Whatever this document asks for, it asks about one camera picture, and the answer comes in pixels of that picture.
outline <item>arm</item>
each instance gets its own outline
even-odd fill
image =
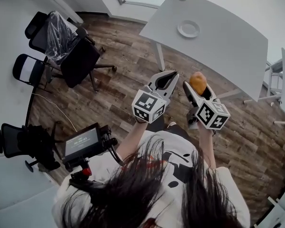
[[[124,160],[129,155],[133,154],[137,151],[137,147],[139,141],[142,138],[144,131],[146,130],[148,123],[135,123],[132,130],[128,133],[126,138],[122,141],[122,143],[118,146],[116,152],[121,156]]]
[[[205,162],[211,169],[216,168],[215,159],[214,159],[214,151],[213,151],[213,143],[212,143],[212,131],[210,129],[206,129],[204,125],[198,122],[199,126],[199,147],[203,151],[203,156]]]

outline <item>orange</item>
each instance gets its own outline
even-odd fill
[[[190,85],[196,93],[202,95],[207,87],[207,79],[201,72],[195,72],[190,77]]]

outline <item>dark hair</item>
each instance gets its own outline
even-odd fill
[[[163,139],[153,144],[151,137],[141,154],[129,156],[125,165],[101,188],[91,188],[91,207],[82,208],[74,218],[74,201],[83,194],[70,196],[62,208],[64,228],[153,228],[158,217],[143,222],[155,202],[161,197],[160,187],[164,174]],[[188,176],[183,193],[182,218],[185,228],[222,227],[240,228],[237,214],[212,170],[205,170],[204,160],[192,154],[192,173]]]

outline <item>sneaker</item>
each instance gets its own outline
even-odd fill
[[[171,123],[168,125],[167,128],[170,128],[170,127],[172,127],[172,126],[174,126],[174,125],[176,125],[176,122],[171,122]]]

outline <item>white t-shirt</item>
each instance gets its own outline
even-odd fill
[[[191,154],[192,152],[197,154],[197,150],[189,141],[166,131],[160,131],[157,133],[145,131],[140,141],[142,149],[144,148],[144,143],[146,143],[152,135],[155,135],[152,137],[152,142],[158,139],[164,140],[163,159],[167,161],[167,166],[165,168],[165,174],[162,179],[160,190],[160,193],[163,193],[163,195],[154,204],[152,210],[146,217],[146,220],[148,218],[155,218],[161,214],[156,220],[156,224],[158,226],[163,228],[181,228],[183,227],[181,204],[184,179],[187,172],[190,171],[190,167],[192,167]],[[109,152],[100,156],[92,157],[90,159],[89,166],[92,171],[92,176],[89,179],[91,181],[95,180],[102,183],[108,181],[114,171],[120,167]],[[245,228],[250,227],[250,214],[248,207],[233,181],[230,171],[225,167],[216,168],[216,177],[226,187],[229,200],[237,211],[237,218],[241,225]],[[56,203],[52,209],[55,222],[59,228],[62,227],[61,207],[67,197],[77,191],[73,186],[69,186],[69,179],[70,176],[67,176],[61,184],[55,200]],[[74,217],[74,221],[77,219],[81,209],[84,208],[85,210],[88,210],[90,205],[91,202],[89,195],[81,195],[78,197],[75,200],[74,205],[74,207],[78,207],[78,209],[72,209],[72,217]]]

